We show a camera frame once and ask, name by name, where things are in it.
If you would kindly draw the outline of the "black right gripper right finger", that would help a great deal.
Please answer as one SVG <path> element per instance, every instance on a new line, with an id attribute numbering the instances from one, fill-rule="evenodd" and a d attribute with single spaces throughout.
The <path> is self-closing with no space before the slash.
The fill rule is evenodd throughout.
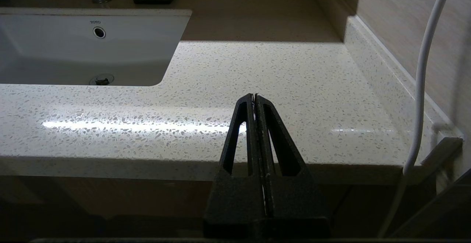
<path id="1" fill-rule="evenodd" d="M 329 238 L 326 201 L 273 103 L 256 94 L 269 238 Z"/>

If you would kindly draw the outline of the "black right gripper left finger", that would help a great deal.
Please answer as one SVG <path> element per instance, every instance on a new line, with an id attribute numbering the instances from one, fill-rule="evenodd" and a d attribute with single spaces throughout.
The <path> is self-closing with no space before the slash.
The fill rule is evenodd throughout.
<path id="1" fill-rule="evenodd" d="M 206 237 L 259 237 L 265 217 L 260 153 L 256 136 L 253 94 L 241 97 L 234 108 L 219 165 L 203 215 Z M 246 123 L 247 176 L 233 175 L 240 125 Z"/>

